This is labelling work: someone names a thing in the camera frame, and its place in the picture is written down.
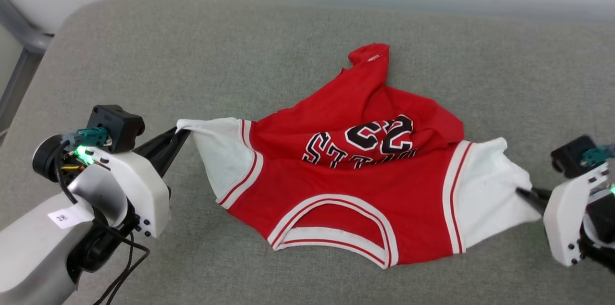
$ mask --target white jersey trim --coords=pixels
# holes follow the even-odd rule
[[[448,229],[448,236],[451,240],[451,248],[453,254],[465,252],[463,241],[457,226],[457,217],[455,213],[455,189],[458,185],[459,173],[463,167],[464,160],[472,143],[461,141],[455,148],[455,152],[448,163],[446,176],[442,186],[442,207],[444,211],[444,220]]]
[[[263,155],[250,142],[252,122],[235,118],[181,119],[177,128],[193,132],[216,202],[230,208],[263,169]]]
[[[325,204],[341,205],[343,207],[353,209],[364,217],[373,220],[374,223],[380,229],[380,232],[382,233],[382,243],[384,245],[384,250],[374,243],[365,244],[365,241],[363,240],[358,241],[356,239],[352,239],[352,237],[349,236],[349,234],[351,233],[344,232],[338,229],[332,231],[323,231],[319,229],[316,229],[315,231],[310,231],[310,238],[306,239],[306,241],[292,242],[292,240],[288,239],[287,235],[289,234],[290,230],[298,229],[293,227],[299,221],[299,219],[301,219],[301,217],[303,217],[310,210]],[[384,214],[382,214],[371,204],[365,202],[360,198],[353,197],[350,195],[321,194],[304,200],[303,202],[296,205],[295,208],[291,209],[288,213],[286,213],[286,215],[284,215],[284,217],[280,220],[277,226],[275,226],[275,228],[271,231],[270,235],[267,238],[267,241],[271,244],[274,250],[279,250],[288,246],[298,246],[299,244],[335,246],[339,248],[345,248],[346,250],[351,250],[357,253],[361,252],[359,254],[363,256],[372,254],[376,257],[368,257],[372,261],[375,261],[378,256],[382,256],[384,253],[384,256],[382,256],[384,257],[382,259],[382,262],[384,263],[378,263],[377,261],[375,261],[375,263],[379,264],[382,268],[394,266],[399,261],[397,239],[395,237],[393,227],[391,226],[389,220],[385,217]],[[284,247],[279,247],[279,245],[283,244],[284,242],[286,242]]]
[[[517,188],[531,189],[529,174],[504,154],[506,140],[473,143],[454,192],[454,213],[463,250],[541,215]]]
[[[300,227],[288,231],[283,241],[275,251],[292,246],[331,246],[342,248],[366,257],[378,264],[380,268],[387,268],[384,261],[387,253],[384,248],[356,235],[341,229],[326,227]]]

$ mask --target gray fabric surface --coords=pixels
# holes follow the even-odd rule
[[[34,174],[33,150],[83,127],[94,104],[140,114],[145,141],[179,118],[260,119],[292,106],[348,66],[363,44],[391,44],[389,84],[436,99],[467,139],[503,136],[532,181],[554,187],[554,148],[590,134],[615,141],[615,27],[437,14],[121,0],[77,12],[53,40],[0,149],[0,228],[58,193]],[[116,304],[606,304],[613,274],[551,257],[540,223],[465,255],[381,270],[345,250],[273,252],[214,202],[194,142],[165,177],[173,218]],[[89,304],[127,248],[84,274],[68,304]]]

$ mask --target red basketball jersey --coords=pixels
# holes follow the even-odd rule
[[[261,121],[193,130],[217,202],[275,250],[323,245],[382,268],[428,261],[540,216],[517,198],[529,176],[503,139],[473,144],[432,99],[386,86],[389,46]]]

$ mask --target printed number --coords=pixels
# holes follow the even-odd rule
[[[412,134],[414,124],[406,115],[399,115],[395,119],[386,137],[380,143],[381,154],[397,154],[412,149],[409,136]]]
[[[347,142],[358,147],[358,149],[373,150],[378,145],[378,138],[375,133],[380,132],[380,130],[382,128],[378,123],[371,122],[349,128],[345,136]]]

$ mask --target black cable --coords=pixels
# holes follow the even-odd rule
[[[77,198],[75,198],[75,196],[71,193],[71,191],[68,189],[68,186],[66,184],[64,184],[64,180],[62,180],[62,173],[61,173],[61,171],[62,171],[61,170],[61,168],[62,168],[62,150],[64,150],[64,148],[66,146],[68,146],[70,143],[71,143],[70,141],[65,141],[56,150],[56,152],[55,152],[55,161],[53,163],[53,170],[55,170],[55,178],[57,178],[58,183],[60,183],[60,188],[62,189],[62,192],[64,192],[66,197],[68,197],[68,199],[70,199],[71,203],[77,204]]]
[[[126,239],[125,237],[122,237],[120,235],[120,233],[118,233],[117,231],[114,231],[112,228],[110,228],[109,226],[107,226],[106,224],[99,222],[98,220],[94,220],[94,223],[98,224],[99,226],[101,226],[103,229],[105,229],[107,232],[109,232],[111,235],[113,235],[114,237],[117,238],[117,240],[120,240],[121,242],[128,244],[131,248],[137,248],[143,252],[145,252],[145,254],[143,256],[141,256],[141,258],[138,259],[138,261],[136,261],[134,263],[134,265],[132,265],[132,267],[130,269],[128,269],[128,271],[124,271],[120,274],[119,277],[117,277],[117,279],[109,286],[109,288],[107,288],[107,290],[109,290],[110,288],[115,288],[113,290],[113,293],[111,294],[110,298],[107,301],[107,305],[109,305],[111,303],[111,301],[113,300],[113,297],[115,296],[115,294],[117,293],[117,291],[119,290],[119,288],[122,286],[123,282],[126,281],[126,279],[130,276],[130,274],[132,274],[132,272],[136,269],[136,267],[139,266],[139,264],[141,264],[145,258],[147,258],[147,256],[149,256],[149,248],[146,248],[145,246],[143,246],[142,244],[137,244],[134,241],[130,241],[128,239]],[[102,301],[104,301],[105,298],[101,298],[99,299],[96,303],[94,303],[94,305],[100,305],[102,303]]]
[[[131,242],[135,242],[135,236],[132,234],[132,232],[130,232],[130,241]],[[98,299],[98,301],[96,301],[96,303],[94,303],[94,305],[101,305],[101,303],[103,301],[105,301],[105,298],[109,295],[109,293],[112,291],[112,289],[114,287],[116,287],[118,281],[120,281],[120,279],[122,278],[122,276],[128,272],[128,270],[130,269],[130,265],[132,264],[132,252],[134,251],[134,247],[131,246],[130,247],[130,252],[128,254],[128,263],[126,263],[126,267],[123,269],[123,272],[121,272],[121,274],[119,274],[118,277],[116,277],[116,279],[114,279],[114,281],[109,285],[109,287],[107,287],[107,289],[105,290],[105,292],[103,293],[102,296],[100,296],[100,298]]]

